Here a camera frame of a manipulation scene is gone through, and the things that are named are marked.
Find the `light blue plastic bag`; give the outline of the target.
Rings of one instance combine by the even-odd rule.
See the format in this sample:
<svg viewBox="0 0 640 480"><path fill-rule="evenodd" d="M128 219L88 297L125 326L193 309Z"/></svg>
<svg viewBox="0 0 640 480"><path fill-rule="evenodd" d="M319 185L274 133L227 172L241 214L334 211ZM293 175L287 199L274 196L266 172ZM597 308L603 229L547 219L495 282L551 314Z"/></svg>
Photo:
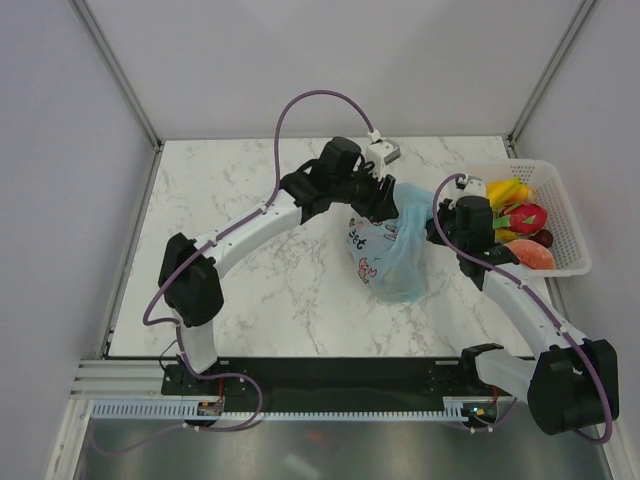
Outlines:
<svg viewBox="0 0 640 480"><path fill-rule="evenodd" d="M379 300L407 303L426 291L426 223L433 219L434 194L411 183L394 190L395 219L349 219L346 242L358 278Z"/></svg>

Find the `yellow fake banana bunch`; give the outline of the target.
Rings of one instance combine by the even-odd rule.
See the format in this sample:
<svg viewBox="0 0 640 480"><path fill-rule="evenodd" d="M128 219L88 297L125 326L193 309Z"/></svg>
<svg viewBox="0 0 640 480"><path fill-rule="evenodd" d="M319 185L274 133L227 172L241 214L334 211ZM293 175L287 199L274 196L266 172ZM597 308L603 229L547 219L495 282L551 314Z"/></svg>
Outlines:
<svg viewBox="0 0 640 480"><path fill-rule="evenodd" d="M518 178L511 178L509 180L491 183L487 187L486 197L489 200L491 209L493 210L493 220L496 218L499 211L505 206L521 202L519 200L518 192L523 184L524 183L522 183ZM520 235L506 229L494 229L494 232L495 238L499 243L508 243L517 239Z"/></svg>

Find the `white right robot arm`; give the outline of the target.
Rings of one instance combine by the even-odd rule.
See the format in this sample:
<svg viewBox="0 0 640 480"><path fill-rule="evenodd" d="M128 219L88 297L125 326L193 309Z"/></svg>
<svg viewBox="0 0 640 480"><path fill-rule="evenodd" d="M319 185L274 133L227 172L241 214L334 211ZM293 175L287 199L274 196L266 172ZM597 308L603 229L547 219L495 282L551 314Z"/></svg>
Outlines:
<svg viewBox="0 0 640 480"><path fill-rule="evenodd" d="M547 435L603 425L595 444L607 443L619 416L618 356L605 339L591 340L530 285L527 271L505 245L494 242L486 198L434 201L426 224L429 242L453 250L462 273L493 300L524 338L528 363L499 346L472 348L457 370L458 385L480 394L491 385L528 405Z"/></svg>

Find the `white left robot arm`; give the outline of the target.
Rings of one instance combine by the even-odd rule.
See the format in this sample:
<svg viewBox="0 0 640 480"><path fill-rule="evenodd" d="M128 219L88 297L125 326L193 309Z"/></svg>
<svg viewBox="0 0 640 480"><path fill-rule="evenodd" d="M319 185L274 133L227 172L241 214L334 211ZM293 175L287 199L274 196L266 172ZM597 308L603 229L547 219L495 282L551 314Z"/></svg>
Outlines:
<svg viewBox="0 0 640 480"><path fill-rule="evenodd" d="M350 206L370 222L397 218L396 180L383 168L400 155L399 146L388 139L372 139L360 148L335 137L318 158L285 175L276 192L253 211L219 232L195 239L179 233L167 242L159 287L178 316L178 343L189 364L183 378L188 387L207 394L219 380L212 321L224 305L224 276L264 243L325 213L334 203Z"/></svg>

